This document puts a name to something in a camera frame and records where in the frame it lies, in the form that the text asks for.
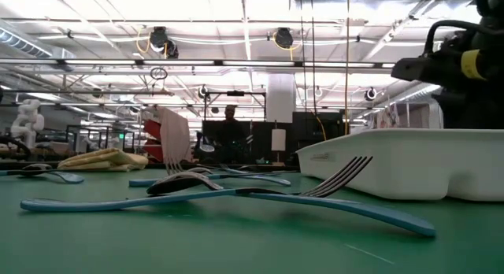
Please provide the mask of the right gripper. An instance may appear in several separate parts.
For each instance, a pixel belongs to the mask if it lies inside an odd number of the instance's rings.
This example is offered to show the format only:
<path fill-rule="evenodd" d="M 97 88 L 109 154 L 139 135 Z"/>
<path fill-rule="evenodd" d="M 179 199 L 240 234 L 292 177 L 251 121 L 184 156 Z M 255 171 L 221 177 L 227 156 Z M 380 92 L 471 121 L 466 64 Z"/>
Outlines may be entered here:
<path fill-rule="evenodd" d="M 425 83 L 455 83 L 469 90 L 476 87 L 504 87 L 504 39 L 463 39 L 460 58 L 449 54 L 431 54 L 397 61 L 391 76 Z"/>

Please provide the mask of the white plastic cutlery tray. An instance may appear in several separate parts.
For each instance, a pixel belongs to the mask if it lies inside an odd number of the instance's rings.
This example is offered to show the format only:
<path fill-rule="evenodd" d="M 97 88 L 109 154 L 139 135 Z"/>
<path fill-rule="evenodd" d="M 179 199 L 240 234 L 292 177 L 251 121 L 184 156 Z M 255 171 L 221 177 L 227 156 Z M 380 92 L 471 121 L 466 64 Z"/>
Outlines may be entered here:
<path fill-rule="evenodd" d="M 354 157 L 369 157 L 347 186 L 381 198 L 504 202 L 504 130 L 374 129 L 297 155 L 301 173 L 321 180 Z"/>

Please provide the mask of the blue-handled fork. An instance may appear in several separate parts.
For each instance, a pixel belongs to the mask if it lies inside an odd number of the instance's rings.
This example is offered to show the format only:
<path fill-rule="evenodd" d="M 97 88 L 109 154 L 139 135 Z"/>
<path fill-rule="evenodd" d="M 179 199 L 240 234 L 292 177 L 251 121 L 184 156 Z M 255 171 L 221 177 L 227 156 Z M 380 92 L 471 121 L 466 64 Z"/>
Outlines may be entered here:
<path fill-rule="evenodd" d="M 329 198 L 330 194 L 338 191 L 355 176 L 355 172 L 337 172 L 311 190 L 299 194 L 287 194 L 256 187 L 230 189 L 229 192 L 232 195 L 240 197 L 338 209 L 392 224 L 419 235 L 427 237 L 435 236 L 435 229 L 432 224 L 408 213 L 375 205 L 366 205 L 361 202 Z M 182 172 L 156 181 L 147 188 L 146 192 L 150 195 L 168 194 L 198 185 L 204 185 L 211 191 L 225 191 L 224 187 L 214 182 L 216 179 L 216 174 L 202 175 L 196 172 Z"/>

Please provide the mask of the fork with blue handle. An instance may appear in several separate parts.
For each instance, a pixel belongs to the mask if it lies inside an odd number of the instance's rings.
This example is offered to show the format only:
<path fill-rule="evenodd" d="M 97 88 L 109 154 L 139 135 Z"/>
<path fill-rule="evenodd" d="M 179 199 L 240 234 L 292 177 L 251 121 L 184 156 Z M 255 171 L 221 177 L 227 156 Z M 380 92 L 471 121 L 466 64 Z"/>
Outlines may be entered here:
<path fill-rule="evenodd" d="M 197 164 L 194 168 L 183 170 L 181 164 L 169 162 L 165 165 L 168 172 L 167 180 L 179 179 L 182 177 L 192 177 L 199 180 L 221 180 L 225 178 L 244 178 L 247 180 L 262 180 L 270 183 L 276 183 L 282 186 L 289 187 L 291 182 L 281 179 L 272 173 L 252 173 L 239 171 L 237 169 L 229 168 L 227 165 L 222 165 L 219 168 L 204 166 Z"/>
<path fill-rule="evenodd" d="M 147 198 L 107 202 L 61 202 L 49 199 L 25 199 L 20 203 L 20 207 L 24 210 L 37 212 L 98 212 L 182 202 L 200 198 L 238 196 L 310 206 L 323 206 L 369 217 L 377 213 L 375 206 L 360 202 L 330 199 L 329 196 L 353 180 L 371 160 L 371 157 L 355 157 L 319 185 L 308 191 L 296 194 L 258 187 L 225 188 L 214 183 L 209 176 L 196 172 L 183 172 L 179 175 L 172 175 L 162 180 L 154 181 L 146 189 L 149 195 Z"/>

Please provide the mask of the spoon with blue handle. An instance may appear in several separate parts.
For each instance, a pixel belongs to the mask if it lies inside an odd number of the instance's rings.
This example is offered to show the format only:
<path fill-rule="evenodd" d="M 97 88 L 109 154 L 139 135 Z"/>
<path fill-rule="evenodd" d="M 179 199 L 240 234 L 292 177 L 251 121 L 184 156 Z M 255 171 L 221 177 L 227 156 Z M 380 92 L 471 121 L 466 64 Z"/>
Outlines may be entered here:
<path fill-rule="evenodd" d="M 40 163 L 23 167 L 20 171 L 20 174 L 22 176 L 38 176 L 42 174 L 49 174 L 60 178 L 65 183 L 71 183 L 71 184 L 78 184 L 84 181 L 84 178 L 82 176 L 68 172 L 61 172 L 58 171 L 57 169 L 53 169 L 51 165 Z"/>

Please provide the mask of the white shelf rack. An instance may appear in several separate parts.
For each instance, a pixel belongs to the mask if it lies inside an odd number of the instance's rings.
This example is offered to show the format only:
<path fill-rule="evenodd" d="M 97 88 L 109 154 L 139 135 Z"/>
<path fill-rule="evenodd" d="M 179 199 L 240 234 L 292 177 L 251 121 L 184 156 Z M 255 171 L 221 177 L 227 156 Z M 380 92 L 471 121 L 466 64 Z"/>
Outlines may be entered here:
<path fill-rule="evenodd" d="M 437 102 L 394 103 L 370 118 L 371 129 L 444 127 L 443 112 Z"/>

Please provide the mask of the tall black cabinet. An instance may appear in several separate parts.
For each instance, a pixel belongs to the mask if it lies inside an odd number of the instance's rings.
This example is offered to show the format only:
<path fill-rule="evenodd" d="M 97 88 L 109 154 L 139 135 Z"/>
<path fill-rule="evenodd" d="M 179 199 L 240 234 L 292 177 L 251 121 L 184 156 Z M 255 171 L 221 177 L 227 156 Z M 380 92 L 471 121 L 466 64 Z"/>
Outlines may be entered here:
<path fill-rule="evenodd" d="M 292 141 L 296 149 L 344 135 L 343 115 L 340 111 L 317 114 L 294 112 L 291 127 Z"/>

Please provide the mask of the white paper sign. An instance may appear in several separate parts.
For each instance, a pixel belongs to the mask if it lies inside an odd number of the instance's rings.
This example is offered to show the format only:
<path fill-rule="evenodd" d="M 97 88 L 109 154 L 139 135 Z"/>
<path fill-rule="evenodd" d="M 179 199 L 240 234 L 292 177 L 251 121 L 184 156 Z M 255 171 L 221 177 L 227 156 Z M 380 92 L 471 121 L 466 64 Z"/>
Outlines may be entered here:
<path fill-rule="evenodd" d="M 286 131 L 280 128 L 272 130 L 271 150 L 275 152 L 283 152 L 286 150 Z"/>

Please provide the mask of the black partition panel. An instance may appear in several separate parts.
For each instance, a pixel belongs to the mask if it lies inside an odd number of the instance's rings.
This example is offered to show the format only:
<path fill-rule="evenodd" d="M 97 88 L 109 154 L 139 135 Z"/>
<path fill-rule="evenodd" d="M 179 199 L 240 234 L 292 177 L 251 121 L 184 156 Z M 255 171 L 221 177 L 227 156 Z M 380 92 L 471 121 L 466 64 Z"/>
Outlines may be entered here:
<path fill-rule="evenodd" d="M 209 140 L 209 144 L 215 146 L 215 151 L 210 157 L 220 162 L 219 148 L 217 145 L 217 131 L 220 129 L 222 120 L 206 120 L 202 122 L 202 134 Z M 275 161 L 286 161 L 291 152 L 288 147 L 283 152 L 271 150 L 273 122 L 264 121 L 240 121 L 246 138 L 243 141 L 245 161 L 243 164 L 272 164 Z"/>

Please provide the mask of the person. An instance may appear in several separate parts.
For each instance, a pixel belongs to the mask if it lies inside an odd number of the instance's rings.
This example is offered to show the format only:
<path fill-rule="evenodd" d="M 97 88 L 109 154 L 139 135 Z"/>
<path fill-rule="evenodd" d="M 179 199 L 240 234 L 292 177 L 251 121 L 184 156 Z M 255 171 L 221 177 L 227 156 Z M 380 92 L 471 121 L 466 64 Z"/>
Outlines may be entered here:
<path fill-rule="evenodd" d="M 245 161 L 243 141 L 246 135 L 240 122 L 235 119 L 235 106 L 227 105 L 224 115 L 225 118 L 217 131 L 220 162 L 242 164 Z"/>

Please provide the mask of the long ceiling light bar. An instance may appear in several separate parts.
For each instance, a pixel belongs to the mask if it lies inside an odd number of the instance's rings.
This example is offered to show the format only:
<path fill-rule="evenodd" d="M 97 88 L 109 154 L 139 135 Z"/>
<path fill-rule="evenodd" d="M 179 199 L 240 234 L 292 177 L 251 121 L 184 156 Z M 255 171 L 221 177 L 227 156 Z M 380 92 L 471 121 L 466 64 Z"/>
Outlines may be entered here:
<path fill-rule="evenodd" d="M 168 65 L 168 66 L 241 66 L 241 67 L 323 67 L 392 69 L 394 63 L 333 61 L 252 61 L 252 60 L 128 60 L 128 59 L 23 59 L 0 58 L 2 65 Z"/>

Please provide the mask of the green table mat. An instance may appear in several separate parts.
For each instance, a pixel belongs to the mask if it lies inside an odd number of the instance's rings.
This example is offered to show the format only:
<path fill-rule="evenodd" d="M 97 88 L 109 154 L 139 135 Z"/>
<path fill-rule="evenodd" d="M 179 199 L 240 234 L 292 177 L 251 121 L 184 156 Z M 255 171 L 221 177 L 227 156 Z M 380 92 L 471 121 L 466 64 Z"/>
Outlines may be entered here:
<path fill-rule="evenodd" d="M 107 213 L 32 213 L 26 198 L 141 198 L 131 179 L 0 178 L 0 274 L 504 274 L 504 203 L 389 202 L 434 239 L 317 206 L 220 197 Z"/>

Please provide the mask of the red and white board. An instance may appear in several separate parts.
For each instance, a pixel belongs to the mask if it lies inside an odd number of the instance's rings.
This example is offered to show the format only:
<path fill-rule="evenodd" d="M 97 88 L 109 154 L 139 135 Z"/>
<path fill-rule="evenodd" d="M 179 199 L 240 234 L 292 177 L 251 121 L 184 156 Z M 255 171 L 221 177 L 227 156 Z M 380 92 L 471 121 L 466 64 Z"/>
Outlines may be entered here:
<path fill-rule="evenodd" d="M 164 164 L 189 161 L 191 137 L 188 120 L 166 107 L 152 106 L 142 111 L 143 131 L 151 136 L 143 149 Z"/>

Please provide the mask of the folded yellow checked cloth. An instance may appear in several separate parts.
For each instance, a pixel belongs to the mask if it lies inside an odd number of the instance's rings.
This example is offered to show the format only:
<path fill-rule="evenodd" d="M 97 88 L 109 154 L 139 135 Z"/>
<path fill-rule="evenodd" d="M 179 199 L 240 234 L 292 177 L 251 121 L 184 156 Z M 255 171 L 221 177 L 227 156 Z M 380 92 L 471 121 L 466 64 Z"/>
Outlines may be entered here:
<path fill-rule="evenodd" d="M 147 157 L 126 153 L 117 148 L 107 148 L 76 155 L 61 161 L 59 170 L 129 172 L 144 169 L 149 164 Z"/>

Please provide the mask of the grey ceiling pipe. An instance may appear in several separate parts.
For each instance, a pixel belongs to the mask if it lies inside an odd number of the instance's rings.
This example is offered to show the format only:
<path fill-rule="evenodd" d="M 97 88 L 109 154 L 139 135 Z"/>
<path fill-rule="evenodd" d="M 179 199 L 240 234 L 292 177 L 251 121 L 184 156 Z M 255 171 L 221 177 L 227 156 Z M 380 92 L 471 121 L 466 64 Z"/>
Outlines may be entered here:
<path fill-rule="evenodd" d="M 3 90 L 5 94 L 133 94 L 133 95 L 170 95 L 175 93 L 171 91 L 30 91 L 30 90 Z"/>

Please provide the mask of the silver ventilation duct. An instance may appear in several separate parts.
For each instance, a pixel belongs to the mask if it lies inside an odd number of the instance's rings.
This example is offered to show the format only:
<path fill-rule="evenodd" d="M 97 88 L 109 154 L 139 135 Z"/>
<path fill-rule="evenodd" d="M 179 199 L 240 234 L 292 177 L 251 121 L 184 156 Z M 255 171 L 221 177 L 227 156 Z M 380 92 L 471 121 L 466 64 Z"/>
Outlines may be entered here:
<path fill-rule="evenodd" d="M 441 88 L 440 85 L 421 83 L 409 90 L 395 96 L 391 101 L 390 105 L 399 104 L 401 102 L 407 102 L 420 97 L 427 96 L 432 92 L 438 91 Z"/>
<path fill-rule="evenodd" d="M 35 58 L 65 59 L 76 55 L 65 48 L 48 46 L 29 39 L 26 35 L 0 27 L 0 44 L 23 52 Z"/>

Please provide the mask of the black metal gantry frame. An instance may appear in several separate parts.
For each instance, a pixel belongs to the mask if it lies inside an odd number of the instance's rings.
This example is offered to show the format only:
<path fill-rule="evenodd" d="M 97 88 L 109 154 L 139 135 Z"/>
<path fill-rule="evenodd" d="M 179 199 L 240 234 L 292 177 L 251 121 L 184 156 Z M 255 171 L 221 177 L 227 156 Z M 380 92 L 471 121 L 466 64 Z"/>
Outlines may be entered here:
<path fill-rule="evenodd" d="M 267 107 L 266 97 L 267 97 L 267 94 L 265 92 L 246 92 L 246 91 L 233 90 L 233 91 L 224 91 L 224 92 L 207 91 L 203 94 L 203 101 L 204 101 L 204 103 L 203 103 L 203 111 L 204 111 L 203 120 L 204 121 L 207 120 L 207 113 L 208 113 L 209 106 L 223 94 L 225 94 L 226 96 L 231 96 L 231 97 L 244 97 L 246 95 L 249 95 L 250 97 L 252 97 L 253 100 L 255 100 L 260 105 L 261 108 L 263 108 L 263 113 L 264 113 L 263 119 L 264 120 L 267 119 L 267 117 L 266 117 L 266 107 Z M 257 96 L 262 96 L 264 101 L 259 102 L 257 100 Z"/>

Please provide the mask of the black aluminium table frame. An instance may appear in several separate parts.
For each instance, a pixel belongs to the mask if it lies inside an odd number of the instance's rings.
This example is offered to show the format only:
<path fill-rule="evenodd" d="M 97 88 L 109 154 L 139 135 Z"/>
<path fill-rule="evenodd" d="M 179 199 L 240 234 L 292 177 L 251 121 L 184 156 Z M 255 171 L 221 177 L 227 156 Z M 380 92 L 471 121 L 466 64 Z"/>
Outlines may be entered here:
<path fill-rule="evenodd" d="M 11 170 L 11 169 L 21 169 L 27 165 L 32 164 L 47 164 L 52 168 L 56 168 L 59 164 L 57 161 L 45 161 L 45 162 L 35 162 L 35 161 L 0 161 L 0 170 Z M 198 164 L 180 164 L 182 169 L 189 169 L 200 166 Z M 207 168 L 223 168 L 219 164 L 215 165 L 204 165 Z M 276 166 L 276 165 L 227 165 L 228 168 L 238 169 L 238 170 L 253 170 L 259 172 L 274 172 L 274 171 L 295 171 L 300 172 L 300 168 L 298 166 Z M 145 169 L 165 169 L 165 165 L 161 163 L 149 163 L 146 165 Z"/>

